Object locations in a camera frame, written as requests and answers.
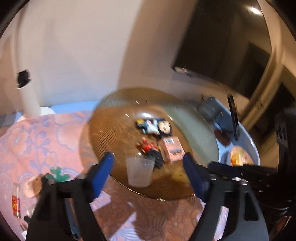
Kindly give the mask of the red black-haired doll figurine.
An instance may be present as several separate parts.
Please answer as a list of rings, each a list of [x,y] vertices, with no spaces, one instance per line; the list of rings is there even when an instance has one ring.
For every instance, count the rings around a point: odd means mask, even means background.
[[[142,137],[141,142],[136,143],[136,147],[142,154],[154,161],[154,168],[160,169],[164,164],[164,159],[161,154],[160,148],[155,141],[150,141],[145,137]]]

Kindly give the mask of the pink small box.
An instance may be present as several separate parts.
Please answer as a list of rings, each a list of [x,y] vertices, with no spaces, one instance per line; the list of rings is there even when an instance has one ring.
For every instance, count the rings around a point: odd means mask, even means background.
[[[180,161],[185,154],[178,137],[165,137],[159,141],[159,147],[165,163]]]

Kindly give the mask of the amber glass bowl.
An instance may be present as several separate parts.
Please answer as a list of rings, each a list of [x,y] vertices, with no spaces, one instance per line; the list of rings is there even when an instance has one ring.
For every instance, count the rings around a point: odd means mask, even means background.
[[[133,187],[128,183],[126,158],[140,156],[137,143],[146,138],[157,143],[159,137],[145,134],[137,127],[139,119],[163,118],[171,125],[185,152],[203,166],[219,161],[219,149],[209,124],[193,107],[181,99],[150,88],[127,88],[102,99],[89,122],[90,142],[97,158],[107,152],[114,154],[111,177],[139,195],[157,200],[177,200],[192,196],[192,187],[182,160],[155,168],[147,187]]]

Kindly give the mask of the clear correction tape dispenser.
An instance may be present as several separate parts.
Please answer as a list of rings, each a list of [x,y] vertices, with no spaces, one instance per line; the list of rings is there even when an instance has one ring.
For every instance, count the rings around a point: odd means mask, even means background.
[[[25,214],[25,217],[28,217],[29,219],[32,218],[33,216],[33,213],[35,211],[35,208],[36,208],[36,203],[33,203],[26,211],[26,214]]]

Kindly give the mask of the clear plastic cup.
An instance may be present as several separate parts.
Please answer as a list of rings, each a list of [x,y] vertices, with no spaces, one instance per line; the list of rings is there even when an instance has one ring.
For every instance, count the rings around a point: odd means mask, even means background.
[[[141,156],[126,159],[128,183],[132,187],[147,187],[152,181],[154,160]]]

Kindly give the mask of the white lamp pole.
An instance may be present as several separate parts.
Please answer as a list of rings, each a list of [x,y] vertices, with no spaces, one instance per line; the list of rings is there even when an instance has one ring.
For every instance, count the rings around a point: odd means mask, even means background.
[[[38,118],[44,115],[55,114],[53,109],[41,106],[38,96],[35,92],[35,86],[28,69],[21,71],[18,50],[18,37],[13,34],[11,37],[11,61],[16,80],[16,92],[20,97],[23,114],[18,121],[28,118]]]

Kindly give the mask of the small snack plate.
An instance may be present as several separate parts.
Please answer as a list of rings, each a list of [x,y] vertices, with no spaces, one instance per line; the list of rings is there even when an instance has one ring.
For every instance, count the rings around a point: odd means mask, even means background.
[[[230,151],[230,165],[231,166],[243,166],[254,165],[248,152],[240,146],[234,146]]]

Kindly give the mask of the brown-headed doll figurine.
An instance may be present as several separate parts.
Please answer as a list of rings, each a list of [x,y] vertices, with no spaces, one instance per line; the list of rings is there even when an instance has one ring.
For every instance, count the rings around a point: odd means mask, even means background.
[[[140,118],[135,124],[145,135],[155,135],[161,138],[171,136],[171,124],[164,118]]]

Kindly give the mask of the pink patterned tablecloth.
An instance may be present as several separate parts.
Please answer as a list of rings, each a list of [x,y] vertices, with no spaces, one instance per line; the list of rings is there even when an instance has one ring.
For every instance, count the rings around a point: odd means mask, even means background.
[[[46,115],[1,128],[1,214],[17,240],[25,221],[13,215],[13,184],[60,167],[70,178],[96,163],[89,144],[89,111]],[[92,210],[108,240],[188,240],[203,212],[196,197],[157,201],[108,178]]]

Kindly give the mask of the red lighter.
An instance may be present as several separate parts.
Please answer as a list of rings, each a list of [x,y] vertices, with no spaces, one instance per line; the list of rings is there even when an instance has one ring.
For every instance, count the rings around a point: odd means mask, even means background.
[[[20,212],[20,186],[16,183],[13,184],[13,193],[11,197],[13,215],[17,218],[21,217]]]

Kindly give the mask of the pink oval case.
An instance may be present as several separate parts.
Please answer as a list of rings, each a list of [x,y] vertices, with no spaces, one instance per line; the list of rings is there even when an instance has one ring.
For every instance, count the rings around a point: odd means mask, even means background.
[[[31,177],[24,185],[23,192],[28,198],[37,196],[42,190],[42,182],[40,176]]]

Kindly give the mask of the dark green plastic leaf toy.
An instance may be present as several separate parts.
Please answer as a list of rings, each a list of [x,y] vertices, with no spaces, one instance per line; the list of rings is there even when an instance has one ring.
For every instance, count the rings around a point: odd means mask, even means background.
[[[50,173],[45,175],[47,179],[54,179],[56,182],[65,182],[70,179],[70,175],[62,174],[62,169],[60,167],[50,168]]]

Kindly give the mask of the black television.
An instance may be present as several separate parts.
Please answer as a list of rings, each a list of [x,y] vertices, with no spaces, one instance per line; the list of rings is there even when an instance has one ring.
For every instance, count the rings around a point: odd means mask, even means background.
[[[258,1],[198,1],[172,69],[251,98],[271,53]]]

